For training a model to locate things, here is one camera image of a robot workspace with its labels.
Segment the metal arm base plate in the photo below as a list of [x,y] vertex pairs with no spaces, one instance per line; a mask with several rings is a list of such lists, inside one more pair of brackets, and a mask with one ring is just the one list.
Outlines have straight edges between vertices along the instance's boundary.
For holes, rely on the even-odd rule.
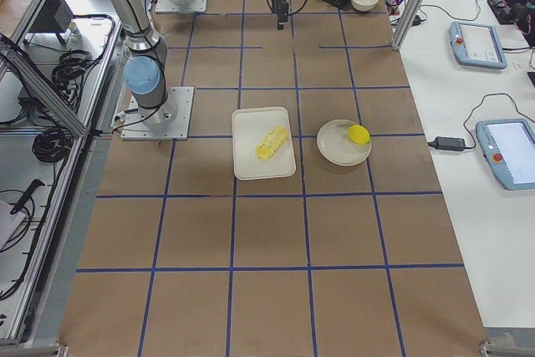
[[194,88],[168,87],[167,100],[154,115],[153,110],[140,108],[134,95],[130,97],[130,108],[135,113],[125,117],[121,129],[122,140],[186,140],[191,121]]

